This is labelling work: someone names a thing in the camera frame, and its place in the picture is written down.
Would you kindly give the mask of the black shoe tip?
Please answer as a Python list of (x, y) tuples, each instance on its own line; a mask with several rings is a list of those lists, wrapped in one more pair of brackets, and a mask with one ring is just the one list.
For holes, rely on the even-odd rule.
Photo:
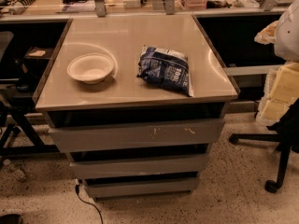
[(22, 224), (22, 217), (18, 214), (0, 216), (0, 224)]

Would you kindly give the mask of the black left side chair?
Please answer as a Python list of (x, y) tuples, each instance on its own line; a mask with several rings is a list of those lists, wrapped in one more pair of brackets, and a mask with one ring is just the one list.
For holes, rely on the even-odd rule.
[[(33, 108), (31, 106), (13, 106), (8, 101), (6, 91), (15, 88), (17, 83), (16, 78), (1, 78), (0, 79), (0, 114), (1, 126), (7, 123), (7, 116), (11, 116), (14, 120), (9, 123), (0, 138), (0, 159), (1, 161), (10, 159), (16, 156), (37, 155), (47, 153), (58, 153), (59, 150), (55, 145), (46, 145), (32, 124), (25, 117)], [(27, 147), (11, 147), (8, 138), (13, 140), (20, 132), (26, 134), (31, 141), (31, 146)]]

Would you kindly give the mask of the person in white shirt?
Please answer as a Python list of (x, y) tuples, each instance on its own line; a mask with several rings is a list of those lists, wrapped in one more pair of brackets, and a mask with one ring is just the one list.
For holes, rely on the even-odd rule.
[(278, 21), (261, 30), (254, 41), (274, 45), (275, 54), (292, 62), (299, 62), (299, 0), (294, 0)]

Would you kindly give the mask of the yellow foam block stack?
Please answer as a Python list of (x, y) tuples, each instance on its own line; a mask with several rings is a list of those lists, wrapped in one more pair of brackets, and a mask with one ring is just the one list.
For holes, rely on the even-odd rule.
[(264, 126), (272, 126), (279, 122), (298, 98), (299, 63), (286, 62), (279, 69), (270, 69), (256, 120)]

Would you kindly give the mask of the grey middle drawer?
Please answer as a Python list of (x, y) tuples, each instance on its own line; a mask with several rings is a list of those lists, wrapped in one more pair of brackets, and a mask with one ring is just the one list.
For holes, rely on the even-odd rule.
[(71, 162), (70, 167), (79, 179), (95, 179), (201, 172), (206, 168), (207, 161), (207, 154), (192, 154), (108, 161), (78, 161)]

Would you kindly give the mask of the white paper bowl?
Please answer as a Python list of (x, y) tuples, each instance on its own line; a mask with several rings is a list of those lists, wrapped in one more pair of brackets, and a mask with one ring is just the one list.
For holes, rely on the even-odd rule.
[(115, 62), (108, 55), (89, 53), (75, 58), (67, 66), (67, 74), (76, 81), (96, 84), (109, 76), (115, 68)]

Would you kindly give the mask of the grey drawer cabinet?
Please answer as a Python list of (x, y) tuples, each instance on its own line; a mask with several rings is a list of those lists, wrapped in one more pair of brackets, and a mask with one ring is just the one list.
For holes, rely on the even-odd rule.
[[(137, 76), (144, 45), (188, 57), (193, 97), (152, 87)], [(89, 53), (108, 55), (112, 73), (96, 84), (71, 78), (67, 66)], [(36, 108), (51, 128), (223, 119), (238, 89), (192, 15), (74, 18), (56, 61), (38, 87)], [(213, 143), (64, 153), (71, 162), (207, 154)], [(201, 172), (79, 179), (83, 186), (198, 177)]]

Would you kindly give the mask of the grey drawer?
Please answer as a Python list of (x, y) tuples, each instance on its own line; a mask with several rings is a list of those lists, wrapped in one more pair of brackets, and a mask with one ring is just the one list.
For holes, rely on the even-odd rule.
[(192, 191), (199, 184), (198, 177), (138, 181), (105, 185), (85, 186), (91, 198), (112, 198), (168, 192)]
[(50, 136), (63, 153), (140, 147), (214, 143), (223, 119), (51, 128)]
[(108, 161), (78, 161), (71, 162), (70, 167), (79, 179), (95, 179), (201, 172), (206, 168), (207, 161), (207, 154), (192, 154)]

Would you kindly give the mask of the grey top drawer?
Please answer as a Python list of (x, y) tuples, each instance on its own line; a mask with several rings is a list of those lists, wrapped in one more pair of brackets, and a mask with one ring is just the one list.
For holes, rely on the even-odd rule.
[(214, 143), (223, 119), (51, 128), (50, 136), (63, 153), (140, 147)]

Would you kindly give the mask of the grey bottom drawer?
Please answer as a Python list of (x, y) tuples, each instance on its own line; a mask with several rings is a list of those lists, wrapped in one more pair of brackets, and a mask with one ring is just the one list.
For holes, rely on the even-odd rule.
[(192, 191), (199, 184), (198, 177), (138, 181), (105, 185), (85, 186), (91, 198), (112, 198), (168, 192)]

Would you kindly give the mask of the blue chip bag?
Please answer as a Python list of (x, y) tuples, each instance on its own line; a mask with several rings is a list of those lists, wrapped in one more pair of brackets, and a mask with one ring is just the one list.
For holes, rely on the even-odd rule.
[(193, 97), (188, 57), (178, 51), (144, 45), (137, 76), (161, 89)]

